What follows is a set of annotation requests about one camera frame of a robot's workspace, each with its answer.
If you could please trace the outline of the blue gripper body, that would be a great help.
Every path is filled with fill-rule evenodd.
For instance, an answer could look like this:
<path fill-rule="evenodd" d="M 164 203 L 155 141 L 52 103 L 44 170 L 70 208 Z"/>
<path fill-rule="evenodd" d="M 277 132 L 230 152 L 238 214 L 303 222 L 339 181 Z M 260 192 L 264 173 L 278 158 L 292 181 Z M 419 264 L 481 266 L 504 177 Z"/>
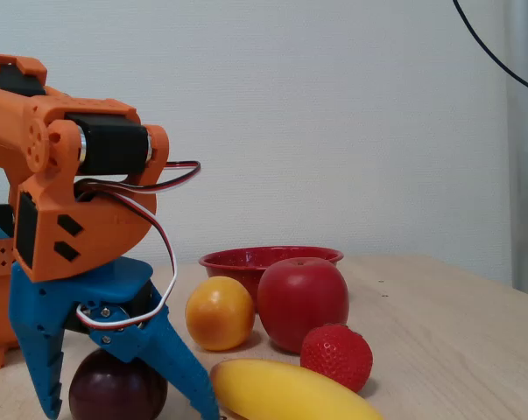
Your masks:
<path fill-rule="evenodd" d="M 120 257 L 77 276 L 34 283 L 19 263 L 11 271 L 9 317 L 12 326 L 28 325 L 38 333 L 65 328 L 85 332 L 76 308 L 89 310 L 97 322 L 116 322 L 153 310 L 159 293 L 146 262 Z"/>

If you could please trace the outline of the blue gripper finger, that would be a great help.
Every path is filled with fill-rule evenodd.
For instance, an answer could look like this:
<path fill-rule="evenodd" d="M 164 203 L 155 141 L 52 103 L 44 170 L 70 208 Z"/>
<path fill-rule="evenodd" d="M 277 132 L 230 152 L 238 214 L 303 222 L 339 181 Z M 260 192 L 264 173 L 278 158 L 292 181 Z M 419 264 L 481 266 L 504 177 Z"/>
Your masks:
<path fill-rule="evenodd" d="M 57 419 L 60 399 L 60 374 L 63 364 L 65 332 L 46 333 L 38 328 L 20 326 L 17 337 L 41 408 L 48 419 Z"/>
<path fill-rule="evenodd" d="M 83 325 L 89 337 L 123 362 L 141 360 L 170 382 L 203 419 L 219 419 L 220 410 L 208 371 L 176 333 L 164 308 L 142 327 L 101 330 Z"/>

